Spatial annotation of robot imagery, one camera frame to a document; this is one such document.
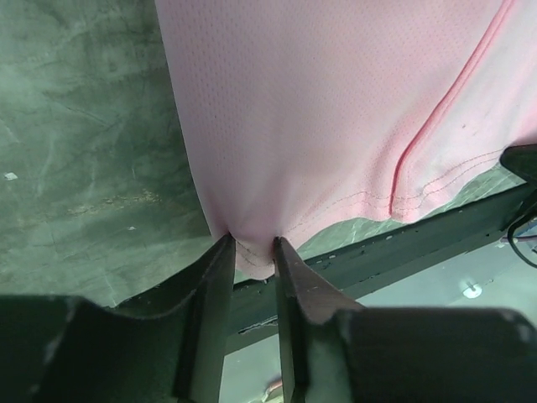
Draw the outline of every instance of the black cable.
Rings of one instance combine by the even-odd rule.
[[[529,260],[524,256],[522,252],[520,252],[519,247],[514,242],[514,232],[522,227],[525,223],[529,222],[530,220],[534,219],[535,216],[537,216],[537,212],[532,211],[524,214],[521,218],[519,218],[517,221],[513,222],[511,226],[509,227],[507,231],[507,240],[509,242],[509,245],[511,245],[511,248],[513,251],[519,256],[526,264],[529,264],[531,267],[534,267],[537,269],[537,264]]]

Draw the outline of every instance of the black metal jaw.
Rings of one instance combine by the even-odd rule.
[[[517,312],[364,308],[286,239],[274,257],[286,402],[537,401],[537,335]]]
[[[4,297],[0,400],[217,402],[234,273],[226,236],[116,309],[71,296]]]

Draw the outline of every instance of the pink shirt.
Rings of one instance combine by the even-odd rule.
[[[535,0],[155,0],[190,167],[238,268],[413,222],[537,142]]]

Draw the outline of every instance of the white debris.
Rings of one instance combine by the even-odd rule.
[[[3,177],[6,181],[14,181],[18,179],[18,176],[16,176],[13,172],[8,172],[6,174],[3,174]]]

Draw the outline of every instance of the black metal frame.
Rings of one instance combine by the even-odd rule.
[[[356,300],[453,256],[497,242],[533,191],[527,184],[517,186],[305,262]],[[274,293],[274,277],[235,286],[229,353],[278,332]]]

